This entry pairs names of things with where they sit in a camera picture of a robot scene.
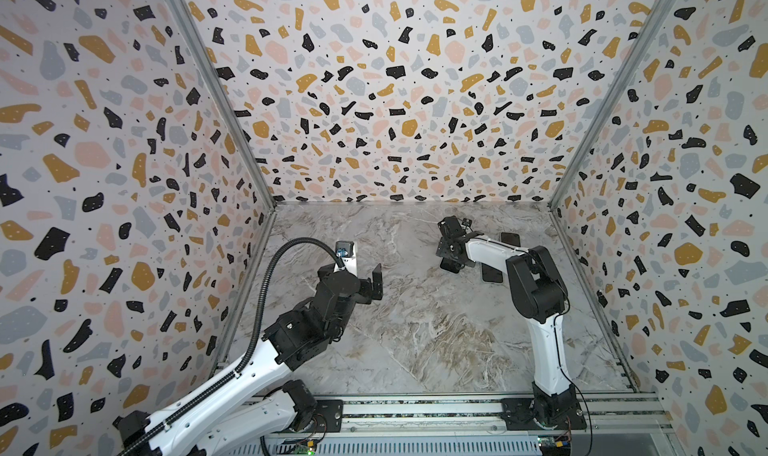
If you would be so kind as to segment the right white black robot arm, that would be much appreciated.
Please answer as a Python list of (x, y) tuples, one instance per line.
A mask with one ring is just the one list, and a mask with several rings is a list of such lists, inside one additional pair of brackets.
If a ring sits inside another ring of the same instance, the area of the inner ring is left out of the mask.
[(562, 316), (569, 296), (563, 278), (543, 246), (525, 248), (490, 238), (471, 221), (448, 216), (438, 222), (440, 267), (458, 273), (479, 264), (505, 278), (514, 308), (526, 319), (532, 342), (534, 378), (529, 414), (542, 428), (556, 428), (579, 410), (578, 391), (567, 369)]

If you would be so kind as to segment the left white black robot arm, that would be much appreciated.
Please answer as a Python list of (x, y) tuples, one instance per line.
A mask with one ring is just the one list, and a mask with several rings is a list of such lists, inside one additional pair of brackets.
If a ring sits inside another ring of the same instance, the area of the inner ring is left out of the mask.
[(254, 438), (307, 428), (317, 408), (296, 369), (339, 341), (354, 308), (383, 297), (382, 268), (370, 277), (328, 265), (313, 297), (280, 315), (252, 352), (181, 400), (120, 421), (125, 455), (221, 455)]

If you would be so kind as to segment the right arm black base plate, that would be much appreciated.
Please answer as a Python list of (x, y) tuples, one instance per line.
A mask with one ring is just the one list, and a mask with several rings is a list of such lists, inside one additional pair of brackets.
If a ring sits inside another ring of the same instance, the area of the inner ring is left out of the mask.
[(510, 431), (585, 430), (588, 428), (579, 403), (573, 398), (504, 398), (501, 418)]

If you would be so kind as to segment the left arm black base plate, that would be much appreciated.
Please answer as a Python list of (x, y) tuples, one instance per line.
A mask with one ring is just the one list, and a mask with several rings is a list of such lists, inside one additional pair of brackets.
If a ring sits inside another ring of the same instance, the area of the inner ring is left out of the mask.
[(319, 432), (320, 434), (341, 431), (344, 415), (342, 399), (321, 399), (315, 403), (300, 403), (295, 418), (287, 426), (289, 432)]

